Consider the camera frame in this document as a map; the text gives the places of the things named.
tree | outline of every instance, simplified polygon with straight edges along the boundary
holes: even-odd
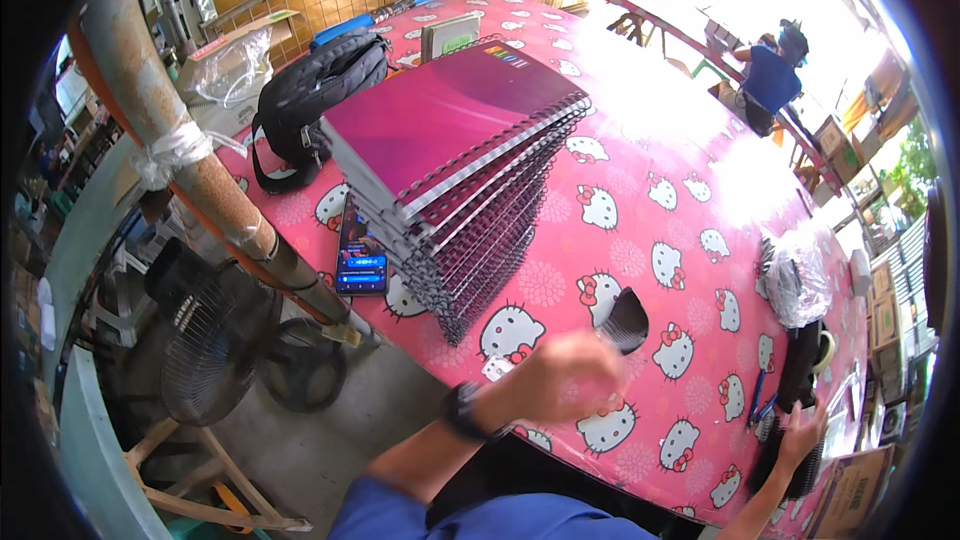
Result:
[[[930,139],[919,116],[907,123],[906,138],[900,142],[900,159],[890,172],[890,180],[903,191],[901,208],[913,220],[927,210],[927,190],[937,177],[937,165],[930,152]]]

pink notebook cover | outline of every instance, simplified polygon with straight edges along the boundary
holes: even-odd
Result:
[[[324,116],[395,197],[447,166],[404,196],[407,204],[482,156],[475,146],[576,92],[551,67],[491,41],[396,75]]]

spiral notebook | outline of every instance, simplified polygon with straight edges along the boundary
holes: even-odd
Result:
[[[320,119],[369,229],[451,343],[522,263],[551,160],[588,106],[568,78],[492,40]]]

wooden frame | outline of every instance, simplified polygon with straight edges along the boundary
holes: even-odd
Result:
[[[156,488],[151,488],[143,483],[140,477],[139,467],[161,443],[170,438],[174,430],[180,426],[173,419],[167,418],[153,426],[147,435],[137,443],[128,452],[124,452],[126,464],[129,466],[130,473],[136,479],[147,500],[156,509],[162,509],[176,513],[183,517],[208,521],[214,524],[224,526],[234,526],[236,528],[259,528],[261,530],[284,530],[286,532],[310,532],[313,530],[313,523],[306,519],[289,519],[283,517],[267,498],[263,498],[258,489],[247,479],[246,475],[240,471],[234,460],[230,458],[224,447],[217,440],[209,427],[200,427],[198,429],[199,440],[203,446],[210,452],[212,457],[209,461],[200,465],[186,475],[184,479],[171,486],[170,493],[162,492]],[[211,480],[225,472],[226,476],[240,489],[240,492],[246,497],[250,504],[261,514],[248,515],[237,513],[207,504],[200,504],[183,497],[191,486]]]

hand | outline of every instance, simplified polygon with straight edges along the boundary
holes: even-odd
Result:
[[[598,394],[568,402],[565,390],[590,380]],[[623,356],[593,330],[573,331],[538,343],[510,373],[481,389],[474,403],[477,423],[488,432],[518,419],[570,421],[611,411],[611,394],[627,388]]]
[[[827,431],[827,402],[817,401],[816,410],[813,412],[813,418],[806,423],[800,423],[801,414],[800,401],[793,403],[793,411],[790,413],[790,420],[786,426],[786,432],[780,441],[780,450],[776,458],[776,464],[790,469],[792,474],[800,463],[807,458],[813,447],[820,442]]]

